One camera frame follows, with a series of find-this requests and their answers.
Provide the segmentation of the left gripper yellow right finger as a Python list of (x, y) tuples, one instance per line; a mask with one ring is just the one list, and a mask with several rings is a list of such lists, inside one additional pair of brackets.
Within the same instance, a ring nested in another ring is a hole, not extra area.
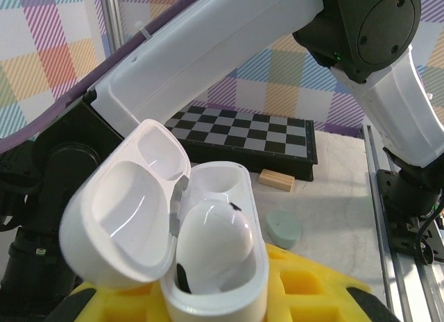
[(370, 287), (268, 244), (266, 322), (400, 322)]

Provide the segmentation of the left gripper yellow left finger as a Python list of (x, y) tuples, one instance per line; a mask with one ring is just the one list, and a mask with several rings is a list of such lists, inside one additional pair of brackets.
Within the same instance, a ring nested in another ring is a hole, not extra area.
[(169, 322), (160, 283), (151, 282), (134, 289), (111, 290), (83, 283), (71, 295), (94, 289), (75, 322)]

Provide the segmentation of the mint green earbud charging case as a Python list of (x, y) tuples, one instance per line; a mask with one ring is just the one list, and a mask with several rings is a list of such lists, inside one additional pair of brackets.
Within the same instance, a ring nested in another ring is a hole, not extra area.
[(291, 213), (274, 210), (266, 215), (266, 231), (275, 246), (289, 250), (299, 241), (302, 225)]

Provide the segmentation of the white earbud charging case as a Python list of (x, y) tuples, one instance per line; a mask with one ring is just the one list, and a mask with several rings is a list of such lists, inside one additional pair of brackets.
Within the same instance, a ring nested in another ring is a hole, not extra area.
[[(249, 220), (253, 249), (215, 294), (178, 287), (176, 246), (188, 211), (232, 202)], [(161, 123), (143, 121), (72, 196), (60, 223), (68, 265), (96, 288), (160, 283), (169, 322), (263, 322), (269, 263), (248, 170), (227, 161), (192, 165)]]

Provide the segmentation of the white earbud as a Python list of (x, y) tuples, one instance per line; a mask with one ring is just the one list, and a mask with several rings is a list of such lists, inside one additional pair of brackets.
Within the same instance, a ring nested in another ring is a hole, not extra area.
[(188, 211), (176, 246), (178, 287), (188, 294), (220, 292), (253, 249), (253, 232), (241, 208), (207, 200)]

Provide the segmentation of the small wooden block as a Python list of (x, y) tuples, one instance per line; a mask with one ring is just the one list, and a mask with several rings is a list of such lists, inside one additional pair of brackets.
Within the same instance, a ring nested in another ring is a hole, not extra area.
[(263, 169), (259, 175), (258, 181), (263, 185), (290, 192), (292, 190), (295, 178), (276, 171)]

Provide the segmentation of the black white chessboard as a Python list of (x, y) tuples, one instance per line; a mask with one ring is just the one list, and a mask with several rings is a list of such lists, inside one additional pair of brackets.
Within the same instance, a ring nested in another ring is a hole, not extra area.
[(165, 126), (193, 163), (230, 161), (255, 173), (314, 179), (318, 157), (310, 120), (187, 105)]

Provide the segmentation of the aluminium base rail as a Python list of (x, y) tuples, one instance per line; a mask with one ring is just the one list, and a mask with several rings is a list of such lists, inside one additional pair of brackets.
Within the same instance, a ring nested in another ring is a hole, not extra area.
[(421, 265), (414, 257), (395, 252), (389, 243), (389, 221), (382, 200), (377, 171), (398, 168), (383, 152), (375, 127), (361, 128), (368, 164), (384, 295), (388, 308), (401, 322), (444, 322), (444, 262)]

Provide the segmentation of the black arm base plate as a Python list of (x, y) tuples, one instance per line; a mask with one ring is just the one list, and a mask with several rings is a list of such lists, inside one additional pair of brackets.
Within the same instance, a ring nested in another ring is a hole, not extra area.
[(435, 221), (427, 225), (417, 240), (420, 229), (439, 209), (441, 194), (410, 182), (404, 173), (379, 169), (376, 179), (391, 250), (425, 265), (444, 263), (444, 243)]

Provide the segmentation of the aluminium frame post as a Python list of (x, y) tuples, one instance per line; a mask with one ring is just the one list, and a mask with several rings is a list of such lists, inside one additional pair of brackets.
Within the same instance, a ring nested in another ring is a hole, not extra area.
[(125, 42), (121, 21), (120, 0), (101, 0), (110, 53)]

